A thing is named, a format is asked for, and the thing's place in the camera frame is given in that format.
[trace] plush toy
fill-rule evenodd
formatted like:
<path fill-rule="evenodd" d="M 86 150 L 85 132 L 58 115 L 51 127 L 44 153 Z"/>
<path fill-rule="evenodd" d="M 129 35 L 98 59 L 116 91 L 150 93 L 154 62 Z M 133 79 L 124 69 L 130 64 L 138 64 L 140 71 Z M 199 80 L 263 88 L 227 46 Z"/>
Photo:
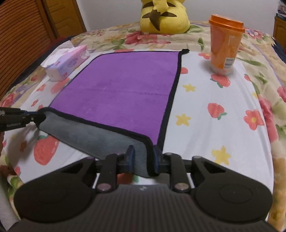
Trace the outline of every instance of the plush toy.
<path fill-rule="evenodd" d="M 142 32 L 150 34 L 181 34 L 190 27 L 185 0 L 141 0 Z"/>

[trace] pink tissue box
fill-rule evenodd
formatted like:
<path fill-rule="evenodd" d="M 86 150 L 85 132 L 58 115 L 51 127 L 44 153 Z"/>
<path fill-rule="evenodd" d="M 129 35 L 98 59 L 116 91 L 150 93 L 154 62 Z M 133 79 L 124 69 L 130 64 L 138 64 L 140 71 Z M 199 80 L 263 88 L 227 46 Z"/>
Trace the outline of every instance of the pink tissue box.
<path fill-rule="evenodd" d="M 51 81 L 63 81 L 90 56 L 86 45 L 63 54 L 57 62 L 45 68 Z"/>

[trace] white wall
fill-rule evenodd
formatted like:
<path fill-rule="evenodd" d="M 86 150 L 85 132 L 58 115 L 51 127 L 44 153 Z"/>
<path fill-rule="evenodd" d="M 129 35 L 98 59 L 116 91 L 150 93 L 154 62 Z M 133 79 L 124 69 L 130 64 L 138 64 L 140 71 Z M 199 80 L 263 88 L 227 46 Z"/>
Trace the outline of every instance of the white wall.
<path fill-rule="evenodd" d="M 140 0 L 77 0 L 88 31 L 139 21 Z M 221 14 L 246 27 L 273 34 L 277 0 L 186 0 L 189 20 L 207 21 Z"/>

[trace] wooden shutter door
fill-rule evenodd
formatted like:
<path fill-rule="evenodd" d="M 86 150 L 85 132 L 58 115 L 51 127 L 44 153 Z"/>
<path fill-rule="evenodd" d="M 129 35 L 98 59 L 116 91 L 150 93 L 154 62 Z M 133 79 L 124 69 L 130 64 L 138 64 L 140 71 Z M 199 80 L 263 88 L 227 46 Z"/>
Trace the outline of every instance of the wooden shutter door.
<path fill-rule="evenodd" d="M 0 99 L 54 39 L 40 0 L 6 0 L 0 6 Z"/>

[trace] metal bolt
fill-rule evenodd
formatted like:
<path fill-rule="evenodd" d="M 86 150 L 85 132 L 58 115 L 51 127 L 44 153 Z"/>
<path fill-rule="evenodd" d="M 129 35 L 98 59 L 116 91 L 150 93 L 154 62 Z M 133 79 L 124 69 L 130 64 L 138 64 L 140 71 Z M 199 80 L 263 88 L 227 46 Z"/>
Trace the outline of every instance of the metal bolt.
<path fill-rule="evenodd" d="M 100 190 L 100 191 L 108 191 L 111 189 L 111 185 L 110 184 L 107 184 L 107 183 L 101 183 L 97 186 L 97 189 Z"/>
<path fill-rule="evenodd" d="M 180 191 L 184 191 L 186 189 L 188 189 L 190 186 L 187 183 L 177 183 L 175 185 L 175 189 L 180 190 Z"/>

